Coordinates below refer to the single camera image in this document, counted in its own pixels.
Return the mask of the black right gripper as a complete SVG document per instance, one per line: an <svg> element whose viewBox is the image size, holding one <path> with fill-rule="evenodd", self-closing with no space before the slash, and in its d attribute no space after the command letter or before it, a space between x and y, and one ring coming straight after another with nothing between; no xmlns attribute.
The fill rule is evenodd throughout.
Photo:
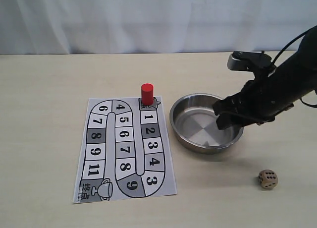
<svg viewBox="0 0 317 228"><path fill-rule="evenodd" d="M216 101L212 108L219 115L218 129L225 130L272 122L279 113L292 107L294 101L289 80L267 78L261 82L248 81L239 93Z"/></svg>

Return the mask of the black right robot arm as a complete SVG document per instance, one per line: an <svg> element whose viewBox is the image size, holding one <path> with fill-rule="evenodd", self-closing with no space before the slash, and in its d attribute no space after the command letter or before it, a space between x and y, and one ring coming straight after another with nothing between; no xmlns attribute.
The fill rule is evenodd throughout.
<svg viewBox="0 0 317 228"><path fill-rule="evenodd" d="M252 72L255 78L247 81L240 92L213 105L218 129L272 122L296 100L316 91L317 28L299 38L297 51L279 66L264 52L234 51L229 56L228 69Z"/></svg>

